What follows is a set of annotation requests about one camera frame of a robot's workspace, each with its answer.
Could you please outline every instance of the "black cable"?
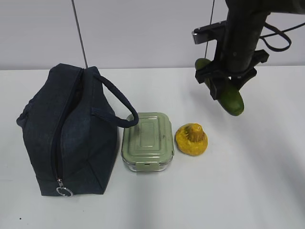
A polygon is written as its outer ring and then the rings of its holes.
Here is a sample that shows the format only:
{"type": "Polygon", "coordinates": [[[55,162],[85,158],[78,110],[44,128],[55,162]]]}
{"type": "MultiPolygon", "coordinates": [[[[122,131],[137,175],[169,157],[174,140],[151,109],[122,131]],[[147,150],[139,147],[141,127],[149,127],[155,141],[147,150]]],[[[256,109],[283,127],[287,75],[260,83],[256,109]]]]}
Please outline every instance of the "black cable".
{"type": "Polygon", "coordinates": [[[265,25],[264,25],[264,26],[265,26],[267,29],[272,30],[274,33],[270,33],[270,34],[267,34],[267,35],[264,35],[264,36],[260,36],[260,39],[262,39],[262,40],[265,42],[266,46],[267,46],[270,50],[272,50],[272,51],[274,51],[274,52],[283,52],[283,51],[286,51],[287,49],[289,49],[290,46],[291,46],[291,44],[292,44],[291,39],[285,34],[285,32],[288,32],[288,31],[291,31],[291,30],[295,30],[295,29],[300,28],[300,27],[302,27],[302,26],[304,26],[304,25],[305,25],[305,22],[302,23],[302,24],[296,25],[296,26],[294,26],[294,27],[291,27],[291,28],[289,28],[289,29],[280,31],[278,28],[276,28],[276,27],[274,27],[274,26],[272,26],[272,25],[269,25],[268,23],[265,22],[265,25]],[[279,35],[279,36],[283,37],[289,44],[288,44],[286,47],[284,47],[284,48],[276,48],[276,47],[271,46],[271,45],[266,41],[265,38],[266,38],[266,37],[272,37],[272,36],[275,36],[275,35],[279,35]]]}
{"type": "MultiPolygon", "coordinates": [[[[214,6],[215,6],[215,0],[213,0],[212,12],[211,12],[211,17],[210,17],[210,25],[212,24],[213,13],[214,13],[214,6]]],[[[206,58],[206,53],[207,53],[207,51],[208,51],[208,45],[209,45],[209,42],[206,43],[205,54],[204,54],[204,57],[205,57],[205,58],[206,58]]]]}
{"type": "MultiPolygon", "coordinates": [[[[300,28],[300,27],[302,27],[302,26],[304,26],[304,25],[305,25],[305,22],[302,23],[302,24],[296,25],[296,26],[294,26],[294,27],[291,27],[291,28],[289,28],[289,29],[283,30],[283,31],[281,31],[281,32],[288,32],[288,31],[291,31],[291,30],[295,30],[295,29],[298,29],[298,28],[300,28]]],[[[278,33],[276,33],[276,32],[275,32],[275,33],[270,33],[270,34],[261,36],[260,38],[272,37],[272,36],[275,36],[275,35],[278,35],[278,33]]]]}

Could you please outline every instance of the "bag handle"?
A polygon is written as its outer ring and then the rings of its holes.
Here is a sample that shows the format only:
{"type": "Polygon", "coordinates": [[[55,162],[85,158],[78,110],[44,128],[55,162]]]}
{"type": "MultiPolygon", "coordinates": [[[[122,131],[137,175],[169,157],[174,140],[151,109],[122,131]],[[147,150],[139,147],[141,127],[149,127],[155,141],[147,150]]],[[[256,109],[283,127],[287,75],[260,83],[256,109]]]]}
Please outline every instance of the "bag handle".
{"type": "Polygon", "coordinates": [[[129,128],[131,126],[137,125],[139,122],[139,116],[136,110],[133,108],[133,106],[130,104],[128,99],[123,95],[123,93],[116,87],[114,86],[113,83],[111,83],[109,80],[107,80],[105,77],[99,75],[99,74],[94,74],[93,75],[97,80],[99,80],[102,84],[104,84],[108,90],[117,97],[122,104],[124,104],[128,110],[131,111],[133,115],[133,120],[128,121],[126,119],[121,119],[115,115],[112,115],[100,108],[93,107],[92,108],[92,115],[105,120],[110,123],[115,123],[119,127],[123,128],[129,128]]]}

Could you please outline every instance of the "yellow squash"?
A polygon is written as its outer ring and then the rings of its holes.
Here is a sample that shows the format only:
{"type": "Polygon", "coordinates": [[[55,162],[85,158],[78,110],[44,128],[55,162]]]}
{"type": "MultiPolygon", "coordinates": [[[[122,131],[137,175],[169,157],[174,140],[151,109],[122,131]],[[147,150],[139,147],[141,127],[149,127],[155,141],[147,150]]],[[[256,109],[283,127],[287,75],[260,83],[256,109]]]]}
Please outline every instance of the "yellow squash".
{"type": "Polygon", "coordinates": [[[202,154],[208,146],[208,137],[201,125],[197,123],[181,126],[176,132],[175,139],[178,148],[183,153],[191,156],[202,154]]]}

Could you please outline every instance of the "green cucumber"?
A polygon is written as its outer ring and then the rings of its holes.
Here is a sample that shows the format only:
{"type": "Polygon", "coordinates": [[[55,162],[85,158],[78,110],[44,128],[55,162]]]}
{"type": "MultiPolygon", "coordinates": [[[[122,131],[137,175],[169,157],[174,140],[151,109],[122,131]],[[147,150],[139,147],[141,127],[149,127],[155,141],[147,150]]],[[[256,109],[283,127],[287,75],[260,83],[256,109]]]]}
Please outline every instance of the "green cucumber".
{"type": "MultiPolygon", "coordinates": [[[[205,67],[209,62],[208,59],[200,58],[195,62],[195,69],[199,70],[205,67]]],[[[206,79],[204,83],[210,89],[210,80],[206,79]]],[[[218,99],[219,104],[230,115],[239,116],[244,111],[244,102],[239,91],[232,85],[231,81],[227,79],[224,91],[218,99]]]]}

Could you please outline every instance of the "metal lunch box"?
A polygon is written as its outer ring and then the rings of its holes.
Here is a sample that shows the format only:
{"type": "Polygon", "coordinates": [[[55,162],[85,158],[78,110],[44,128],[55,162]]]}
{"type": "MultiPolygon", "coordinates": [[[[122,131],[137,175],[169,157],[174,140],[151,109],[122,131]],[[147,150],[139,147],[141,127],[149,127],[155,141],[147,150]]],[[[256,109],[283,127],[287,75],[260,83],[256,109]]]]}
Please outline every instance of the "metal lunch box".
{"type": "Polygon", "coordinates": [[[138,113],[139,123],[124,129],[122,158],[132,171],[162,171],[174,155],[172,124],[163,113],[138,113]]]}

